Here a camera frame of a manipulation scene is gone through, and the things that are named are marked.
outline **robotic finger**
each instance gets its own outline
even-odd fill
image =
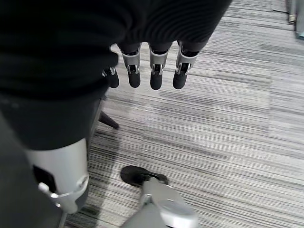
[[[164,44],[149,43],[151,68],[150,86],[154,90],[158,90],[162,85],[162,72],[166,66],[166,60],[171,44],[171,42]]]
[[[129,83],[133,88],[137,88],[141,83],[140,78],[140,47],[141,43],[137,44],[118,44],[123,55],[124,65],[127,68]]]
[[[173,87],[182,89],[186,83],[187,75],[193,67],[194,62],[207,42],[203,43],[190,43],[179,41],[180,46],[177,59],[176,70],[173,78]]]
[[[117,88],[119,86],[119,78],[115,67],[105,69],[101,74],[107,79],[111,88]]]

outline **silver metal bracket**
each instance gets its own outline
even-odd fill
[[[166,226],[173,228],[198,228],[198,216],[171,186],[150,178],[142,186],[140,207],[153,204],[160,212]]]
[[[79,210],[76,200],[85,192],[89,183],[89,175],[86,175],[82,182],[79,184],[77,190],[64,193],[64,194],[56,194],[49,190],[48,185],[45,183],[39,183],[38,189],[45,193],[54,204],[61,208],[66,213],[75,213]]]
[[[131,65],[135,65],[135,73],[136,74],[139,73],[139,69],[141,65],[140,49],[141,47],[138,48],[137,53],[135,55],[126,55],[123,52],[121,52],[123,55],[124,65],[127,68],[129,74],[131,73],[131,69],[130,69]]]
[[[115,67],[110,67],[110,71],[111,71],[111,75],[115,75],[115,73],[116,73]],[[107,73],[105,72],[105,70],[102,71],[101,75],[104,77],[107,76]]]
[[[182,54],[181,52],[182,50],[182,45],[180,45],[180,49],[176,58],[176,69],[175,69],[175,73],[176,74],[180,74],[181,73],[181,66],[183,63],[188,64],[187,65],[187,70],[185,72],[185,75],[187,75],[189,73],[189,70],[193,67],[194,62],[197,58],[198,55],[193,56],[193,57],[187,57],[185,55]]]
[[[166,66],[168,53],[169,50],[161,55],[155,54],[150,47],[150,68],[153,75],[155,74],[155,65],[161,65],[160,75],[162,75],[163,69]]]

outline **gray carpet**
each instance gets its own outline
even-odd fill
[[[172,87],[178,46],[163,86],[133,89],[120,58],[120,85],[90,153],[91,191],[69,228],[115,228],[137,209],[139,190],[123,183],[126,165],[166,174],[204,228],[304,227],[304,44],[270,0],[236,0],[200,53],[185,87]]]
[[[288,13],[289,0],[272,0],[272,10]]]

